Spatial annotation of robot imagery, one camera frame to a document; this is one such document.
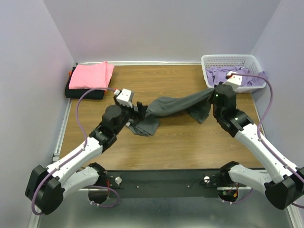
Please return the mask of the dark grey t-shirt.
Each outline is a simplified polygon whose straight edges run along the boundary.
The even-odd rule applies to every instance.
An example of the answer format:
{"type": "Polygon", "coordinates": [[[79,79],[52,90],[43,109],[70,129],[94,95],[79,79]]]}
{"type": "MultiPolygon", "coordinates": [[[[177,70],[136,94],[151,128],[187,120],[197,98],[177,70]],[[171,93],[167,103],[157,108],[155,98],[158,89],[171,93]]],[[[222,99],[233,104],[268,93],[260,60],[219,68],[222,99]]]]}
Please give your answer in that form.
{"type": "Polygon", "coordinates": [[[182,111],[187,112],[198,123],[203,123],[211,110],[209,98],[213,91],[213,88],[208,88],[181,98],[159,97],[148,105],[143,121],[131,119],[126,127],[135,135],[153,136],[160,126],[160,118],[169,117],[182,111]]]}

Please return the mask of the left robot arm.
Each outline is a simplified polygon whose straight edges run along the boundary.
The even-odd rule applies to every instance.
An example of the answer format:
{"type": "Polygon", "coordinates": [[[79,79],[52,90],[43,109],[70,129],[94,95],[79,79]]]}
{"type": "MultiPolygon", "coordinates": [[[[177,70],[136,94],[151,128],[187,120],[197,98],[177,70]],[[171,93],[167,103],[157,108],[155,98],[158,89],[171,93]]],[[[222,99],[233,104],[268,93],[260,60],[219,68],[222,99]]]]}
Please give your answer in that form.
{"type": "Polygon", "coordinates": [[[93,167],[79,171],[92,158],[109,149],[117,140],[117,135],[129,120],[144,120],[147,106],[137,102],[127,107],[118,102],[106,108],[99,125],[72,152],[57,162],[43,167],[36,166],[31,174],[25,195],[31,200],[31,210],[35,215],[54,212],[63,199],[71,192],[86,186],[102,187],[105,175],[93,167]]]}

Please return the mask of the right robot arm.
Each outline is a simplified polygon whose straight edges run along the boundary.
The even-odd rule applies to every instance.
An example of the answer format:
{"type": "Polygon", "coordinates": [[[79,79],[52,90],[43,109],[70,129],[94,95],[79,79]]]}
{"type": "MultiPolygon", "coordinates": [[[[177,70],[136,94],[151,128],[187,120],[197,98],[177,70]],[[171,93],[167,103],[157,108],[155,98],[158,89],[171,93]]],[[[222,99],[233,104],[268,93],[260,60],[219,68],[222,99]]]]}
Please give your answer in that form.
{"type": "Polygon", "coordinates": [[[233,138],[241,142],[266,169],[261,173],[232,161],[222,166],[218,180],[224,186],[239,183],[265,194],[277,209],[285,209],[304,194],[304,170],[283,156],[243,111],[236,108],[236,92],[218,85],[211,95],[213,115],[233,138]]]}

